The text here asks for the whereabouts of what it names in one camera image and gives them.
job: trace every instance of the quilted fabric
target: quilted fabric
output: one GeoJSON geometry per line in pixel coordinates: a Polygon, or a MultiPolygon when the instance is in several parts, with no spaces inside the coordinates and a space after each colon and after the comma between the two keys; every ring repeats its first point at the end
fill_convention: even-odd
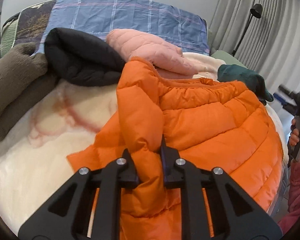
{"type": "Polygon", "coordinates": [[[75,171],[100,169],[128,148],[142,184],[122,191],[121,239],[181,239],[180,191],[164,188],[157,154],[162,135],[197,167],[222,167],[268,209],[280,182],[282,144],[244,83],[166,80],[134,57],[123,69],[117,98],[118,111],[94,144],[68,160],[75,171]]]}
{"type": "Polygon", "coordinates": [[[44,43],[49,66],[69,83],[84,86],[116,84],[125,61],[104,41],[78,30],[52,29],[44,43]]]}
{"type": "Polygon", "coordinates": [[[156,35],[132,29],[115,29],[108,34],[106,42],[125,61],[138,56],[170,72],[191,76],[198,73],[194,64],[183,57],[181,48],[156,35]]]}

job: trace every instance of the human hand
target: human hand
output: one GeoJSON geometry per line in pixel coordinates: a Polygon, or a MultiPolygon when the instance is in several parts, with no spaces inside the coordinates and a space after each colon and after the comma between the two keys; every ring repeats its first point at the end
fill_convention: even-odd
{"type": "MultiPolygon", "coordinates": [[[[292,120],[292,125],[296,125],[296,119],[292,120]]],[[[300,141],[299,138],[299,130],[298,129],[294,129],[291,133],[290,133],[290,138],[289,138],[289,144],[290,146],[296,146],[296,144],[300,141]]]]}

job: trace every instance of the dark green cloth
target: dark green cloth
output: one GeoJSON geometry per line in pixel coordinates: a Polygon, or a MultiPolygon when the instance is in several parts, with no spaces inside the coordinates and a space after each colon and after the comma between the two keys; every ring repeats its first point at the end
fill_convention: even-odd
{"type": "Polygon", "coordinates": [[[266,105],[266,101],[273,101],[273,95],[266,89],[265,80],[262,76],[239,65],[221,65],[218,69],[218,81],[229,82],[233,80],[245,83],[264,105],[266,105]]]}

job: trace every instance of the pink sleeve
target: pink sleeve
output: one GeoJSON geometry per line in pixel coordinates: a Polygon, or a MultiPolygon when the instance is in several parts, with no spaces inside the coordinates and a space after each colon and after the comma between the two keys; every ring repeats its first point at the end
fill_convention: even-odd
{"type": "Polygon", "coordinates": [[[288,212],[289,214],[284,216],[279,222],[279,226],[284,234],[300,216],[300,162],[291,162],[288,212]]]}

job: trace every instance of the black puffer jacket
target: black puffer jacket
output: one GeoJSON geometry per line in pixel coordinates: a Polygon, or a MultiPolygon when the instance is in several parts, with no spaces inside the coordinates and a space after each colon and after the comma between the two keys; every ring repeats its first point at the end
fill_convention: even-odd
{"type": "Polygon", "coordinates": [[[57,75],[79,86],[116,84],[125,64],[120,55],[98,37],[66,28],[49,32],[44,51],[57,75]]]}

